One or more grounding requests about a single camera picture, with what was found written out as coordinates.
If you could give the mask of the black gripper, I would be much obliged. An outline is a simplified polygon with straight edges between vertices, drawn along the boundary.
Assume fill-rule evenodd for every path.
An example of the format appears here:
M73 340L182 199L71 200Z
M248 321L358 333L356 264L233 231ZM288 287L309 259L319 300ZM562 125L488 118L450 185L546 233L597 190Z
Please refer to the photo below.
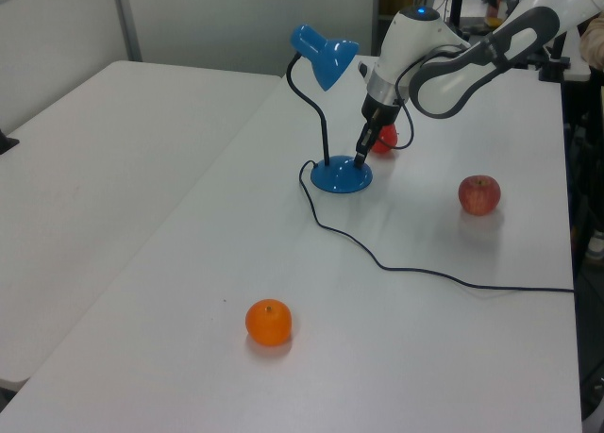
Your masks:
M355 165L362 166L365 163L369 152L378 140L382 127L392 125L400 110L401 106L397 101L394 101L393 105L384 105L369 94L366 94L361 107L361 114L365 118L366 123L356 143Z

